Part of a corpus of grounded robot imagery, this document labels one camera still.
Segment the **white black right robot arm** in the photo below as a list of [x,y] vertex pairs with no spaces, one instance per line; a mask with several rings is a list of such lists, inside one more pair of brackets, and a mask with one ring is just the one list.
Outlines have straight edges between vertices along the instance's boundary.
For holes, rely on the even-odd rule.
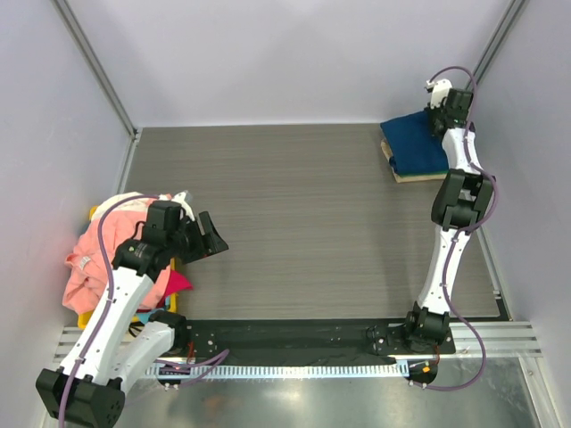
[[471,235],[484,221],[494,196],[476,154],[476,130],[470,120],[475,94],[455,89],[448,79],[428,81],[425,108],[431,133],[441,139],[449,171],[434,199],[431,220],[435,240],[424,287],[404,322],[373,325],[366,331],[373,354],[453,352],[451,292]]

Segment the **blue Mickey print t-shirt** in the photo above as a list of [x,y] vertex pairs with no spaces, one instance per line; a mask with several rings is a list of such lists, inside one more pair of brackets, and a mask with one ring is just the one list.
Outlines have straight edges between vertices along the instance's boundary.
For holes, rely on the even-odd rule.
[[379,127],[393,152],[389,164],[397,174],[448,171],[442,138],[431,134],[424,111],[389,119]]

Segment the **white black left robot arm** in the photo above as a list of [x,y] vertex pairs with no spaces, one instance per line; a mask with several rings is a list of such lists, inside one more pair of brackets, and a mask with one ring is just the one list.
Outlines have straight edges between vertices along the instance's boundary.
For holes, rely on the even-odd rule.
[[160,356],[182,355],[190,342],[186,318],[153,313],[141,333],[122,348],[132,317],[161,271],[228,249],[208,212],[194,214],[187,192],[153,199],[145,221],[105,258],[107,285],[75,345],[57,369],[43,369],[37,392],[59,426],[113,427],[138,377]]

